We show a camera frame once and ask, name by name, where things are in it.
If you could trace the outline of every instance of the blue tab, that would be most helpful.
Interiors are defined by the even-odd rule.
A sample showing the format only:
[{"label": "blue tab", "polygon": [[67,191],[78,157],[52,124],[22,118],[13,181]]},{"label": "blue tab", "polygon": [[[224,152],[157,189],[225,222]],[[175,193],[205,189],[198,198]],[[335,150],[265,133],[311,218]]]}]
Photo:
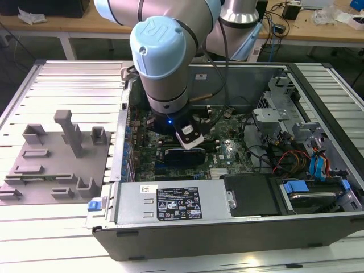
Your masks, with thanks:
[{"label": "blue tab", "polygon": [[350,186],[349,182],[346,179],[341,180],[341,183],[342,183],[342,186],[344,187],[344,189],[346,191],[351,189],[351,186]]},{"label": "blue tab", "polygon": [[311,161],[309,162],[309,173],[311,175],[315,174],[315,162],[316,162],[316,157],[312,155]]},{"label": "blue tab", "polygon": [[321,173],[321,169],[322,169],[323,165],[324,165],[324,159],[322,157],[319,157],[318,162],[317,162],[315,177],[319,178],[321,181],[325,180],[322,177],[322,173]]},{"label": "blue tab", "polygon": [[287,193],[292,192],[309,192],[309,189],[304,180],[292,180],[284,184],[284,189]]},{"label": "blue tab", "polygon": [[101,211],[101,201],[90,201],[87,206],[87,211],[89,212],[99,212]]}]

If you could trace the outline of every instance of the paper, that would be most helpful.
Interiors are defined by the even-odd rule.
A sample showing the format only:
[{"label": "paper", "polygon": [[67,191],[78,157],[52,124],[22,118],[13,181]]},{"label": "paper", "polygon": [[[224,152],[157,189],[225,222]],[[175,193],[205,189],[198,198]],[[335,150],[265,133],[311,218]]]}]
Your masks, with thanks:
[{"label": "paper", "polygon": [[353,19],[354,15],[349,13],[340,12],[336,17],[335,20],[344,24],[347,24],[349,20]]},{"label": "paper", "polygon": [[27,24],[32,25],[33,23],[44,23],[46,22],[46,17],[44,16],[44,14],[32,14],[32,13],[26,13],[25,11],[21,10],[20,8],[18,8],[19,10],[19,15],[18,18],[24,22],[26,22]]}]

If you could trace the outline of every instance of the wooden workbench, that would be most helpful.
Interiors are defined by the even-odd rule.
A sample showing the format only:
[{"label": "wooden workbench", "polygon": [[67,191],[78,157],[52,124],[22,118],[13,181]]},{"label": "wooden workbench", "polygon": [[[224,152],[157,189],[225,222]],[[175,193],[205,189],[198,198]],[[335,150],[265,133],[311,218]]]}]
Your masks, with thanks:
[{"label": "wooden workbench", "polygon": [[[282,0],[269,0],[268,10]],[[349,11],[350,0],[336,0],[336,5],[343,11]],[[283,9],[275,12],[282,14]],[[305,46],[332,46],[332,47],[364,47],[364,32],[356,31],[346,24],[337,22],[335,25],[315,26],[311,20],[313,11],[301,11],[295,21],[289,21],[291,30],[282,44]],[[20,36],[51,36],[61,40],[66,58],[75,60],[76,55],[69,38],[104,38],[104,39],[128,39],[131,28],[119,26],[100,17],[93,1],[83,18],[62,18],[48,16],[47,23],[34,24],[32,26],[22,22],[17,16],[0,16],[0,21],[14,34]],[[286,23],[274,16],[275,23]],[[0,30],[0,35],[8,35],[5,30]],[[267,29],[263,29],[259,35],[257,47],[267,37]]]}]

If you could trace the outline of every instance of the red wire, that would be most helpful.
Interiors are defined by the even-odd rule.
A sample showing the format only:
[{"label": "red wire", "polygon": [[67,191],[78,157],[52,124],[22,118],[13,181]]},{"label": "red wire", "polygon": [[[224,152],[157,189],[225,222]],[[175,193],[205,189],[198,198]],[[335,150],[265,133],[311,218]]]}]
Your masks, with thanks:
[{"label": "red wire", "polygon": [[[280,164],[280,162],[283,160],[283,158],[287,155],[287,154],[294,154],[294,152],[298,152],[298,153],[300,153],[300,154],[303,154],[304,156],[306,156],[308,159],[311,159],[309,156],[308,156],[308,154],[306,153],[306,152],[302,152],[302,151],[299,151],[299,150],[293,150],[293,151],[287,151],[287,152],[285,152],[283,155],[282,155],[282,157],[278,160],[278,164],[277,165],[279,165]],[[275,167],[274,169],[273,169],[273,173],[277,170],[278,168],[277,167]]]}]

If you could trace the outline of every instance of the gray vertical post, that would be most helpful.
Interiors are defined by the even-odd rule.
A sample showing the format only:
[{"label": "gray vertical post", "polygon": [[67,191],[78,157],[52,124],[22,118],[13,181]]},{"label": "gray vertical post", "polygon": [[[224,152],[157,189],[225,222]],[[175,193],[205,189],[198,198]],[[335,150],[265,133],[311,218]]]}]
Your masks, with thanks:
[{"label": "gray vertical post", "polygon": [[54,120],[58,123],[64,132],[65,137],[68,140],[68,143],[77,158],[82,157],[82,146],[81,139],[78,137],[75,132],[75,128],[71,122],[72,113],[70,110],[57,110]]}]

